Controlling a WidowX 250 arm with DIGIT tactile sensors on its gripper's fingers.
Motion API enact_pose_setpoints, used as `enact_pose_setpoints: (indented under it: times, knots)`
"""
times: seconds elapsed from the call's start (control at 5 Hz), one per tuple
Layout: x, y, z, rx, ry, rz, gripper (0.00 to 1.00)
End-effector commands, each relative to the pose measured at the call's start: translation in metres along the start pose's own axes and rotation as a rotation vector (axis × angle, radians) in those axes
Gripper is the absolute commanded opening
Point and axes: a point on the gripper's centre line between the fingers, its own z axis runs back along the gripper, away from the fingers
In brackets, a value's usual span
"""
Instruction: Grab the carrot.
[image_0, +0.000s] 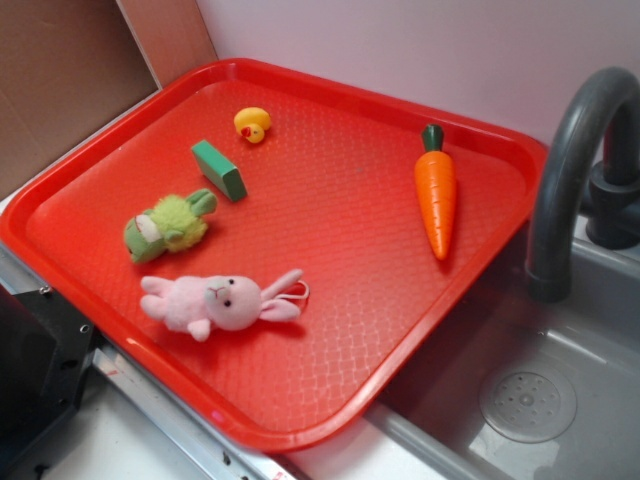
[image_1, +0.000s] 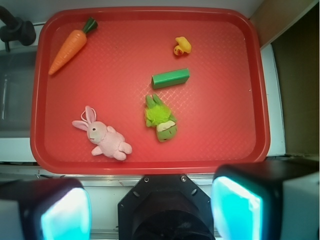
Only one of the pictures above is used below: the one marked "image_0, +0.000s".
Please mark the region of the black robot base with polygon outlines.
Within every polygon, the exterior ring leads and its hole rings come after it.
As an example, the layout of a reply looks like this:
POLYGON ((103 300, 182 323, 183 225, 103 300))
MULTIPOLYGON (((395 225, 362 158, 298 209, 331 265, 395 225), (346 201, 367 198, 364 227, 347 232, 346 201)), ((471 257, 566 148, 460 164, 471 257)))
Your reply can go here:
POLYGON ((93 340, 93 323, 60 294, 1 290, 3 450, 75 413, 93 340))

